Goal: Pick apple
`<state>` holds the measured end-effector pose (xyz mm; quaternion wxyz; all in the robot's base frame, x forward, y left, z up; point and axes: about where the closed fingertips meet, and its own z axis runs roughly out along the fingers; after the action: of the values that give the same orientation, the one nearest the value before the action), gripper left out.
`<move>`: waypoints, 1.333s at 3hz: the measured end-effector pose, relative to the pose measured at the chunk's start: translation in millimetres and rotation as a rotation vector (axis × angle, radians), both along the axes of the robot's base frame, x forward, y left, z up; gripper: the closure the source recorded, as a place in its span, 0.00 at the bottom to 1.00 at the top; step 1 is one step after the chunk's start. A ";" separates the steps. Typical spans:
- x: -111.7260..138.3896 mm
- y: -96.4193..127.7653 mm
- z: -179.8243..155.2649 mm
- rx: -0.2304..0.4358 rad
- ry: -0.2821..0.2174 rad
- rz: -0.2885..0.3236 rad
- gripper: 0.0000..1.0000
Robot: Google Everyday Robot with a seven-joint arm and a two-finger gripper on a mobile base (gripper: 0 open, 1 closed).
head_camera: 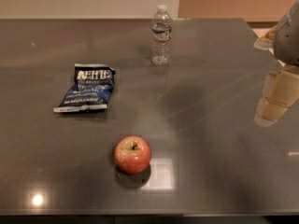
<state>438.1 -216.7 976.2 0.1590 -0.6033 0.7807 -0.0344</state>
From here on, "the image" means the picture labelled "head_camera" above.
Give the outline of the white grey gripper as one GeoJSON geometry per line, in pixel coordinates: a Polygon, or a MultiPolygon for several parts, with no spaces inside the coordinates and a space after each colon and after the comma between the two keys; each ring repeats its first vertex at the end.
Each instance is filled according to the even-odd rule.
{"type": "Polygon", "coordinates": [[[274,56],[286,65],[266,76],[254,121],[261,127],[276,123],[299,99],[299,0],[253,45],[256,49],[274,49],[274,56]]]}

